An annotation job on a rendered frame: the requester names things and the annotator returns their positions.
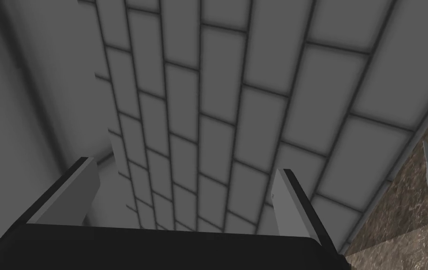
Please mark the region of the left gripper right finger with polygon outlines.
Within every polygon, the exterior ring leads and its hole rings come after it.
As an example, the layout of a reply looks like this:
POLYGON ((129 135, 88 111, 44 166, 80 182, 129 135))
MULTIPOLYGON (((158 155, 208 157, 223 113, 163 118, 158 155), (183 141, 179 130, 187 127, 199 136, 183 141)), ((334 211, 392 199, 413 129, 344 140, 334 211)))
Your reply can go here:
POLYGON ((328 252, 337 252, 292 170, 276 170, 271 200, 281 236, 312 238, 328 252))

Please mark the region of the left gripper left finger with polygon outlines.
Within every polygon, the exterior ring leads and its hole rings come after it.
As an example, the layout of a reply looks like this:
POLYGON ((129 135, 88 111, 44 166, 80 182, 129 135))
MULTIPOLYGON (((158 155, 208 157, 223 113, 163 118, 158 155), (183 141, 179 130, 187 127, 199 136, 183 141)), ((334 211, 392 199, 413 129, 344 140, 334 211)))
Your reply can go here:
POLYGON ((81 225, 99 187, 97 163, 81 157, 12 226, 81 225))

